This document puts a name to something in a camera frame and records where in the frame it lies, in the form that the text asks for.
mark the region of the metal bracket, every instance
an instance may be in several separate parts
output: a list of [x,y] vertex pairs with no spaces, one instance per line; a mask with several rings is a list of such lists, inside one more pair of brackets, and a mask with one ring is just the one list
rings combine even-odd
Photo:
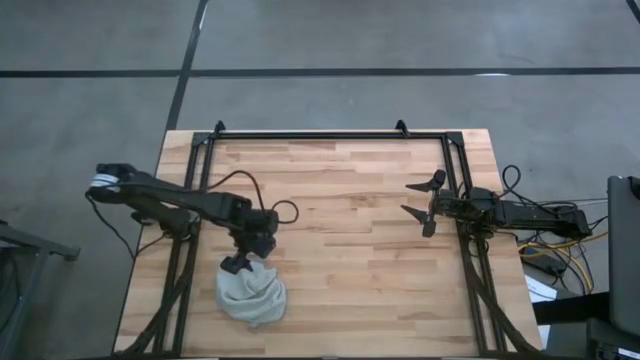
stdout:
[[464,137],[459,131],[447,131],[447,139],[454,143],[456,146],[464,146]]
[[193,137],[191,138],[191,146],[200,146],[204,144],[208,139],[211,133],[205,132],[197,132],[193,133]]

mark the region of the wooden tabletop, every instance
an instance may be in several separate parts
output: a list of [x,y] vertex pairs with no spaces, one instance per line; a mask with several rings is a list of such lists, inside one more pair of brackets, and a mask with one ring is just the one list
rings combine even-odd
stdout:
[[[183,185],[192,134],[167,133],[158,178]],[[501,191],[488,131],[463,134],[474,185]],[[405,184],[425,182],[444,168],[438,141],[229,140],[216,141],[214,154],[211,183],[243,169],[260,183],[266,206],[288,199],[300,208],[297,223],[280,226],[267,259],[287,288],[288,304],[281,321],[255,329],[222,312],[215,275],[235,249],[225,229],[205,223],[183,356],[476,355],[453,222],[438,218],[436,235],[426,239],[400,208],[426,208],[430,195]],[[255,189],[241,176],[217,191],[257,204]],[[283,220],[293,215],[284,205],[278,212]],[[159,234],[157,227],[147,228],[140,246]],[[499,303],[540,347],[516,245],[500,235],[490,245]],[[161,241],[136,259],[116,350],[126,348],[157,310],[169,252],[170,240]],[[486,309],[483,319],[491,339]]]

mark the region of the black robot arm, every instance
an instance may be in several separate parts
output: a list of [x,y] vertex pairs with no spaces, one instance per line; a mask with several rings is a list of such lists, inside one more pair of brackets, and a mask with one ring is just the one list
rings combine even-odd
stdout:
[[125,204],[136,210],[134,219],[158,221],[163,231],[175,239],[191,234],[196,219],[202,219],[229,229],[238,253],[227,258],[222,268],[237,273],[251,270],[246,255],[255,253],[266,258],[275,248],[273,234],[278,229],[278,213],[274,210],[252,209],[251,200],[227,192],[202,193],[154,178],[129,164],[99,164],[96,176],[87,191],[91,199],[110,204]]
[[496,193],[478,187],[460,199],[454,191],[441,189],[445,177],[446,173],[438,170],[427,183],[407,185],[410,189],[433,192],[429,212],[402,206],[424,224],[425,237],[431,237],[435,232],[435,214],[454,218],[469,234],[484,238],[491,238],[497,229],[549,231],[572,239],[591,235],[584,212],[573,205],[549,206],[502,200]]

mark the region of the gray towel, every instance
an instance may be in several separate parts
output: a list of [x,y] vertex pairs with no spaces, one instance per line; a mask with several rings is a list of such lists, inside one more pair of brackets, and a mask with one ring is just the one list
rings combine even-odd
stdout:
[[253,271],[242,269],[236,275],[218,268],[218,305],[232,318],[247,321],[252,327],[280,320],[287,293],[276,269],[267,270],[257,261],[252,261],[251,267]]

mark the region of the concrete floor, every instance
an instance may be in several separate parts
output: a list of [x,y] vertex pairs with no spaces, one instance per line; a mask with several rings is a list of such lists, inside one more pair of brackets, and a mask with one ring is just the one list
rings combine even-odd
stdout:
[[[4,0],[0,70],[177,69],[196,6]],[[618,0],[211,0],[200,40],[201,69],[640,65],[640,24]],[[0,79],[0,218],[82,247],[49,264],[22,359],[109,353],[131,260],[83,193],[98,162],[154,171],[176,81]],[[638,93],[640,76],[192,79],[177,126],[489,128],[523,194],[591,198],[640,173]],[[129,211],[102,208],[134,244]],[[606,242],[587,247],[605,291]]]

